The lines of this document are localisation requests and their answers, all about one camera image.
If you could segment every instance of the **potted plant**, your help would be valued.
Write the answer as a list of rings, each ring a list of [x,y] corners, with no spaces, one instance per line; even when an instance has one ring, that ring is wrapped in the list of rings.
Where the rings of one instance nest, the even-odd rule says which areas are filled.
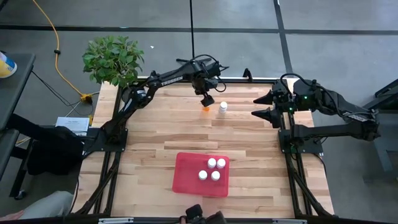
[[[109,82],[122,88],[137,80],[139,65],[144,63],[144,51],[137,49],[137,41],[127,41],[129,37],[97,37],[88,42],[83,54],[84,72],[91,72],[90,80],[96,83]]]

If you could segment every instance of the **gray floor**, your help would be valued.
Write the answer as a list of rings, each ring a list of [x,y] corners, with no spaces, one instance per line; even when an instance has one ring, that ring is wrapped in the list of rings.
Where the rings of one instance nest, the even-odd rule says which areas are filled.
[[[279,0],[286,29],[398,30],[398,1],[394,0]],[[184,0],[39,0],[56,25],[117,27],[189,27],[189,3]],[[277,29],[273,0],[193,0],[194,25],[200,28]],[[0,24],[47,25],[32,2],[12,0],[0,12]],[[186,32],[59,32],[60,69],[80,90],[91,93],[100,86],[82,72],[81,55],[96,36],[128,35],[145,51],[144,74],[177,68],[174,58],[190,58]],[[287,35],[294,72],[316,78],[346,100],[364,105],[375,91],[398,75],[398,35]],[[78,95],[56,74],[55,37],[50,31],[1,30],[0,49],[37,55],[34,70],[70,101]],[[239,77],[248,67],[255,77],[278,77],[285,72],[279,34],[196,33],[197,54],[209,53],[231,68],[223,74]],[[79,106],[89,113],[91,107]],[[35,78],[30,77],[17,113],[40,124],[52,124],[70,111]],[[313,114],[318,126],[343,123]],[[328,183],[335,213],[398,223],[398,183],[365,184],[362,176],[380,169],[373,143],[352,138],[331,138],[324,145]],[[9,163],[0,182],[0,215],[23,209],[54,190],[73,191],[76,172],[66,177],[39,175],[24,182],[29,196],[23,201],[7,197],[19,165]]]

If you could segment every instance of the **paper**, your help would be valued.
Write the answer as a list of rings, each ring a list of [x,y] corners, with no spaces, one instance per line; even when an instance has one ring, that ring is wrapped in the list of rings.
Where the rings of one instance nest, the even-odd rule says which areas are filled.
[[[89,118],[58,117],[55,127],[64,126],[73,131],[77,136],[86,136],[89,124]]]

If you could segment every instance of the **butcher block tabletop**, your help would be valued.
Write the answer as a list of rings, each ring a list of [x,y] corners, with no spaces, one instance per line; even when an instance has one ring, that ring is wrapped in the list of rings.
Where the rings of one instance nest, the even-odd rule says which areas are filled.
[[[195,95],[191,84],[176,83],[160,88],[149,105],[131,116],[127,122],[127,146],[119,166],[112,217],[179,217],[197,203],[202,206],[205,217],[219,210],[226,218],[294,217],[278,129],[251,115],[254,110],[268,107],[252,101],[267,94],[272,85],[227,86],[223,93],[209,92],[215,99],[209,111],[202,110],[203,97]],[[116,87],[102,85],[94,127],[111,119],[116,93]],[[228,103],[225,114],[218,112],[222,101]],[[295,122],[313,126],[311,113],[307,111],[296,113]],[[179,152],[228,156],[228,196],[215,198],[173,192],[175,158]],[[103,157],[103,152],[95,152],[83,161],[74,211],[81,208],[97,188]],[[312,154],[302,157],[308,188],[323,207],[333,213],[322,163]],[[106,204],[107,191],[108,188],[101,209]],[[297,192],[300,208],[305,211],[301,190]]]

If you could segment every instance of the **person's leg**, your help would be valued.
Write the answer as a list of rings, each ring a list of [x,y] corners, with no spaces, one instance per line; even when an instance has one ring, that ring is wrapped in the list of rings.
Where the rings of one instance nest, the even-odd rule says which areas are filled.
[[[24,209],[24,214],[19,219],[67,215],[72,201],[73,195],[71,193],[56,191],[52,195],[42,198]]]

